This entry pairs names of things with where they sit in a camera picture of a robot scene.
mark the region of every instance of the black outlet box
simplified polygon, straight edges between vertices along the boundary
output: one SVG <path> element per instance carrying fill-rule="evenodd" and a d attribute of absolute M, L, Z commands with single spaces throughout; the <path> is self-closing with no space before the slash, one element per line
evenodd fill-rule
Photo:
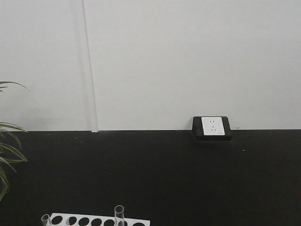
<path fill-rule="evenodd" d="M 204 135 L 202 116 L 194 116 L 192 123 L 192 132 L 195 141 L 230 141 L 232 139 L 232 133 L 229 125 L 228 117 L 220 116 L 222 118 L 222 124 L 224 127 L 225 135 Z"/>

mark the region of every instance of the white wall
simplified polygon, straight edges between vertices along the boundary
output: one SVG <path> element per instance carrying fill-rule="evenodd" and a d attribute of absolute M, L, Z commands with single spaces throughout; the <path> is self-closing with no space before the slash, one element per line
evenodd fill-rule
<path fill-rule="evenodd" d="M 29 130 L 91 130 L 81 0 L 0 1 L 0 121 Z"/>
<path fill-rule="evenodd" d="M 85 1 L 98 127 L 301 129 L 301 1 Z"/>
<path fill-rule="evenodd" d="M 30 130 L 301 129 L 301 1 L 0 0 L 0 121 Z"/>

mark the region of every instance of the power socket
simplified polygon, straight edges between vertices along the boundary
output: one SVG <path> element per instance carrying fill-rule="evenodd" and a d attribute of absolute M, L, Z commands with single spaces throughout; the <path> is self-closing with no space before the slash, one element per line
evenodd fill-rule
<path fill-rule="evenodd" d="M 224 125 L 221 117 L 201 117 L 203 132 L 205 136 L 225 135 Z"/>
<path fill-rule="evenodd" d="M 196 141 L 229 141 L 232 139 L 226 116 L 193 117 L 192 132 Z"/>

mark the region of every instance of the white outlet faceplate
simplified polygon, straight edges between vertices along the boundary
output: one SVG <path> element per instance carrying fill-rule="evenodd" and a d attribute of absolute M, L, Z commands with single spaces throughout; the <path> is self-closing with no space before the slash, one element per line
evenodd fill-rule
<path fill-rule="evenodd" d="M 223 136 L 225 135 L 224 125 L 221 117 L 202 117 L 204 135 Z"/>

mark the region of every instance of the black table surface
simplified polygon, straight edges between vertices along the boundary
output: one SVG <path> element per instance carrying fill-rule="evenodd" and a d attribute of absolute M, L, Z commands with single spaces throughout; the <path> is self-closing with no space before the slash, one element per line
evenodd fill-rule
<path fill-rule="evenodd" d="M 45 213 L 113 216 L 151 226 L 301 225 L 301 130 L 236 130 L 196 144 L 190 131 L 16 133 L 27 163 L 6 168 L 0 226 Z"/>

